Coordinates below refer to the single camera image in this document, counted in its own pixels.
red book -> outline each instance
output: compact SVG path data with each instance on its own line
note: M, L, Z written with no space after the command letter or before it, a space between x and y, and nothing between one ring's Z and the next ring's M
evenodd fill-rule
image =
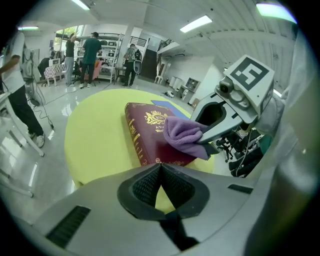
M165 120L168 116L175 116L167 107L130 102L124 111L142 166L155 163L185 166L196 159L170 146L165 140Z

yellow round table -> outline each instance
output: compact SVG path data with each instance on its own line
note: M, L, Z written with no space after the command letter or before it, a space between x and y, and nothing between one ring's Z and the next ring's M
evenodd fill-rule
M140 166L125 117L128 102L152 104L167 99L140 90L112 89L98 92L75 108L65 130L64 152L70 175L77 187L95 179ZM190 114L170 101L187 117ZM186 167L212 173L214 158L196 159ZM156 208L172 210L165 192L159 191Z

